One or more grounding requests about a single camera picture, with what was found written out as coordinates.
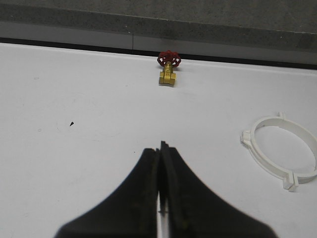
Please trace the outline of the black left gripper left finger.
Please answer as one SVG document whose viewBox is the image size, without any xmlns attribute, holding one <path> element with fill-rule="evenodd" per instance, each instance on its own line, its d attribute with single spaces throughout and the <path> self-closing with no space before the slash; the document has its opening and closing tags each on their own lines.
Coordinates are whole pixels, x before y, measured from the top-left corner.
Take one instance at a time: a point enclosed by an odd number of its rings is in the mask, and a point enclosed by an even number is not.
<svg viewBox="0 0 317 238">
<path fill-rule="evenodd" d="M 155 238 L 159 153 L 145 149 L 131 173 L 103 202 L 62 226 L 57 238 Z"/>
</svg>

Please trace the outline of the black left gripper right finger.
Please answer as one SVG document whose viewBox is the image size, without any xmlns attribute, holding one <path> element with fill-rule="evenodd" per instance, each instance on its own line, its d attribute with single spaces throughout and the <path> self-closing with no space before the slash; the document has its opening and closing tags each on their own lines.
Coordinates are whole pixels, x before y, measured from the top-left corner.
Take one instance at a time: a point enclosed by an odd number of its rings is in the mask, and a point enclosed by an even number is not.
<svg viewBox="0 0 317 238">
<path fill-rule="evenodd" d="M 161 142 L 160 162 L 171 238 L 274 238 L 266 224 L 246 215 L 211 191 L 176 148 Z"/>
</svg>

